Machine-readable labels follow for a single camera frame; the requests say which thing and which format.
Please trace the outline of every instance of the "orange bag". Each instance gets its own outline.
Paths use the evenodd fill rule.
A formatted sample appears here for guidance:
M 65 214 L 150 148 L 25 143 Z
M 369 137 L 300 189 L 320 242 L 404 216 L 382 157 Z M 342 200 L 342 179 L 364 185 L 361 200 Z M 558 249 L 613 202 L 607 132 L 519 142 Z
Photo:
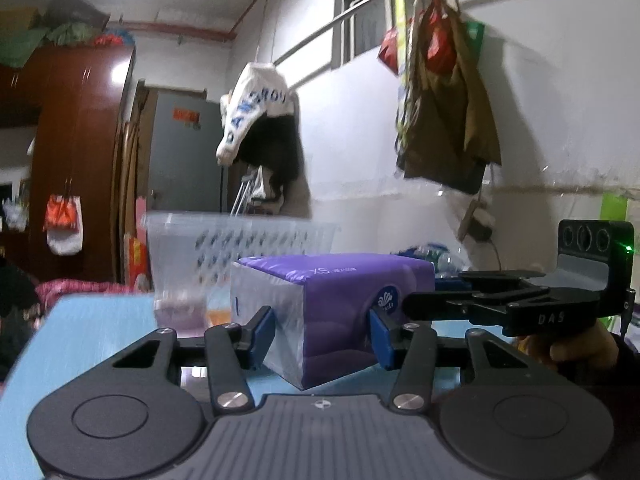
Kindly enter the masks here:
M 425 28 L 425 37 L 429 38 L 429 44 L 425 45 L 426 49 L 423 51 L 427 70 L 438 75 L 451 74 L 458 54 L 442 0 L 431 0 L 421 27 Z
M 78 232 L 78 209 L 76 203 L 68 195 L 51 195 L 44 213 L 43 231 L 64 229 Z

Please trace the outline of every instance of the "window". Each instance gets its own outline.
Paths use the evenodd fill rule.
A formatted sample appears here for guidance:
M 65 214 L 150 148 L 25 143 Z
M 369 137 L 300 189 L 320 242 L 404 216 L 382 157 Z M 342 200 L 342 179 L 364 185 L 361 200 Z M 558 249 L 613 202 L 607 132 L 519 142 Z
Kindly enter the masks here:
M 334 16 L 357 5 L 362 0 L 335 0 Z M 406 0 L 407 15 L 413 13 L 414 0 Z M 356 56 L 378 48 L 386 31 L 395 26 L 394 0 L 373 0 L 344 20 L 334 33 L 332 68 L 350 62 Z

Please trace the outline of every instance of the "red sign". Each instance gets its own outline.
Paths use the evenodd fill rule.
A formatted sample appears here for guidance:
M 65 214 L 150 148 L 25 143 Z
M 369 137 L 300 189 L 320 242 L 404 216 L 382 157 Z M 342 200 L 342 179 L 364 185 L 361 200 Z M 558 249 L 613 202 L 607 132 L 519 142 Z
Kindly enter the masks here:
M 174 108 L 174 120 L 183 123 L 199 123 L 200 113 L 186 108 Z

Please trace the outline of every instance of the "plastic bottle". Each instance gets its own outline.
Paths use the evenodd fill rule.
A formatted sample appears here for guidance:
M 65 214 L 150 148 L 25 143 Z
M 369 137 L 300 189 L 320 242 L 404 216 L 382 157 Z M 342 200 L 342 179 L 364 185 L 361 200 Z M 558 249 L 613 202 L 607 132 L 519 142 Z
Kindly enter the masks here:
M 453 278 L 469 268 L 461 258 L 451 254 L 449 248 L 443 244 L 428 243 L 416 247 L 412 251 L 412 257 L 431 262 L 436 271 L 436 278 Z

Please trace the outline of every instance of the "blue table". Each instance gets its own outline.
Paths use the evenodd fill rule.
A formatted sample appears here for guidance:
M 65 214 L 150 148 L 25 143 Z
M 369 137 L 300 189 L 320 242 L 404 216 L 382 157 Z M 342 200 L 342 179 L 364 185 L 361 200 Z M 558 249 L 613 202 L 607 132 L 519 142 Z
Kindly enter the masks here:
M 41 399 L 156 327 L 150 296 L 76 295 L 60 300 L 25 349 L 0 398 L 2 480 L 42 478 L 26 437 L 27 418 Z M 450 337 L 462 337 L 469 327 L 463 321 L 434 323 L 440 335 Z M 500 333 L 497 327 L 489 330 Z M 304 394 L 376 393 L 386 399 L 396 375 L 374 366 Z M 450 389 L 457 381 L 456 370 L 439 369 L 434 392 Z M 300 393 L 266 368 L 248 373 L 248 383 L 256 402 L 263 394 Z

